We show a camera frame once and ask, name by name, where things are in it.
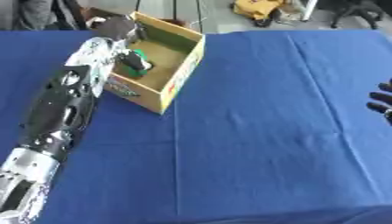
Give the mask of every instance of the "robotic arm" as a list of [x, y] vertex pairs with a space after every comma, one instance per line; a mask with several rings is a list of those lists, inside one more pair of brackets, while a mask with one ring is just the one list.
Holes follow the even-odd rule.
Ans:
[[83, 43], [45, 84], [22, 124], [24, 134], [0, 168], [0, 224], [29, 224], [39, 217], [53, 178], [81, 140], [115, 61], [136, 70], [152, 67], [127, 48], [143, 37], [143, 28], [132, 19], [114, 17], [97, 32], [100, 37]]

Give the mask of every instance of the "person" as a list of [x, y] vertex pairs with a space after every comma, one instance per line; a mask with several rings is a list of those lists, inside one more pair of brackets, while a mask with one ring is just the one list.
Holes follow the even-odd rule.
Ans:
[[378, 87], [386, 93], [370, 93], [370, 98], [378, 102], [368, 102], [367, 107], [375, 112], [384, 114], [389, 124], [392, 125], [392, 80], [389, 83], [380, 83]]
[[0, 1], [0, 30], [86, 30], [76, 0]]

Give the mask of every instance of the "chair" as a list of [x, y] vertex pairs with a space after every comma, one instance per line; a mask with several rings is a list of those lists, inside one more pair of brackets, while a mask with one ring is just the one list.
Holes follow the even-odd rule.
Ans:
[[344, 0], [343, 6], [333, 18], [331, 28], [338, 28], [338, 22], [343, 17], [360, 16], [364, 18], [372, 29], [377, 29], [378, 21], [384, 16], [384, 11], [372, 0]]

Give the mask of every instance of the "green object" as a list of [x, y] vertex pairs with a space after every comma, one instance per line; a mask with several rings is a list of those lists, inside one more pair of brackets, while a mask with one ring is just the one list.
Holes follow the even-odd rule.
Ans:
[[[145, 56], [142, 50], [136, 49], [134, 50], [134, 53], [142, 57], [142, 59], [147, 60], [147, 56]], [[124, 67], [125, 71], [127, 71], [127, 74], [132, 78], [140, 78], [147, 74], [147, 70], [137, 71], [132, 67], [125, 65], [122, 65], [122, 67]]]

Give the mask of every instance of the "blue tablecloth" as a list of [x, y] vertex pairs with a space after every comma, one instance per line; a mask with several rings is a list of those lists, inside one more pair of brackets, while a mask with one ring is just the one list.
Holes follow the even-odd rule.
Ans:
[[[0, 33], [2, 161], [90, 36]], [[38, 223], [390, 223], [392, 129], [365, 104], [391, 76], [376, 31], [208, 35], [165, 115], [104, 94]]]

